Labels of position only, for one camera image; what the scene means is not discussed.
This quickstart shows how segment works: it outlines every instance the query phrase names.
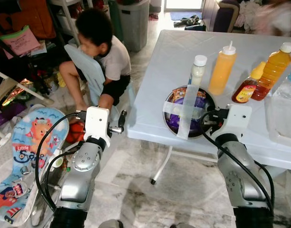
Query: pink bag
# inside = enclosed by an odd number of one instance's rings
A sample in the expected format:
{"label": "pink bag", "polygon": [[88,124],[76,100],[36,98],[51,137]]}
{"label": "pink bag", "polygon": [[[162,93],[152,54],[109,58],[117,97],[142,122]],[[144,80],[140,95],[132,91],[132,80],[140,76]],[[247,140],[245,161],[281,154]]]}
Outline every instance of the pink bag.
{"label": "pink bag", "polygon": [[[0,36],[0,39],[18,56],[24,55],[40,46],[40,43],[35,38],[28,25],[24,26],[19,32]],[[4,52],[8,59],[13,58],[7,51],[4,50]]]}

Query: cartoon print fabric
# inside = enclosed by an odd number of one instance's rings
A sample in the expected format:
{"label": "cartoon print fabric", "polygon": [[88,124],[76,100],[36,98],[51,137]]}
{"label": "cartoon print fabric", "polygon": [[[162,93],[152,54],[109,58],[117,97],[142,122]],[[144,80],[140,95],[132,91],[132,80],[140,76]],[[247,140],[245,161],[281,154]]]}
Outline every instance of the cartoon print fabric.
{"label": "cartoon print fabric", "polygon": [[[32,186],[24,187],[26,173],[32,172],[34,180],[38,145],[51,126],[64,114],[54,108],[40,108],[26,115],[15,127],[12,135],[13,167],[11,175],[0,184],[0,220],[10,224],[23,211]],[[68,133],[68,121],[55,127],[44,141],[39,169],[45,167],[50,156],[59,148]]]}

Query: marble floor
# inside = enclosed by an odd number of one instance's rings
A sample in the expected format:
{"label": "marble floor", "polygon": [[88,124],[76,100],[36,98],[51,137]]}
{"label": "marble floor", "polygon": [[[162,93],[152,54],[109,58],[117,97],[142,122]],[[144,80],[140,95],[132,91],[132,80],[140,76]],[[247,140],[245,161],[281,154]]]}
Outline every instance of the marble floor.
{"label": "marble floor", "polygon": [[[169,15],[160,13],[159,17],[159,21],[149,21],[147,45],[138,53],[130,53],[136,92],[159,32],[174,29]],[[65,113],[74,109],[66,88],[59,89],[53,98],[54,106]],[[119,219],[125,228],[168,228],[179,222],[196,228],[235,228],[225,183],[215,163],[173,155],[156,185],[150,184],[167,150],[164,145],[129,139],[125,134],[113,137],[112,147],[103,154],[85,227],[97,228],[103,221]],[[291,212],[285,200],[285,175],[274,182],[274,227],[289,228]]]}

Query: orange juice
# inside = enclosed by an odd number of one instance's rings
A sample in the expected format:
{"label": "orange juice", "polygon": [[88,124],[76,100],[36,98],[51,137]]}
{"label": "orange juice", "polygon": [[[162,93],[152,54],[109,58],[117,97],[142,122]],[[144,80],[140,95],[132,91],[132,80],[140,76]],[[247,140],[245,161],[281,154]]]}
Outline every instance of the orange juice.
{"label": "orange juice", "polygon": [[220,95],[223,93],[236,56],[236,49],[232,46],[232,41],[229,46],[223,47],[223,50],[218,53],[216,65],[209,85],[209,91],[213,95]]}
{"label": "orange juice", "polygon": [[260,101],[265,98],[274,84],[279,80],[286,67],[291,63],[291,43],[285,42],[277,52],[273,52],[264,68],[264,73],[252,95],[252,99]]}

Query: white bottle cap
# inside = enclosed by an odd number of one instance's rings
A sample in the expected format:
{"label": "white bottle cap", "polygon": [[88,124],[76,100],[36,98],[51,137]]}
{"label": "white bottle cap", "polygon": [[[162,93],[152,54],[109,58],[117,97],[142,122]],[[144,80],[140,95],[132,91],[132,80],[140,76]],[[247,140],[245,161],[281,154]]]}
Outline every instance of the white bottle cap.
{"label": "white bottle cap", "polygon": [[280,48],[282,52],[291,53],[291,43],[290,42],[284,42]]}
{"label": "white bottle cap", "polygon": [[202,56],[202,55],[195,56],[194,65],[198,67],[203,67],[206,65],[206,62],[207,62],[206,56]]}
{"label": "white bottle cap", "polygon": [[232,40],[229,46],[223,47],[223,54],[225,55],[234,55],[236,53],[236,48],[232,46]]}

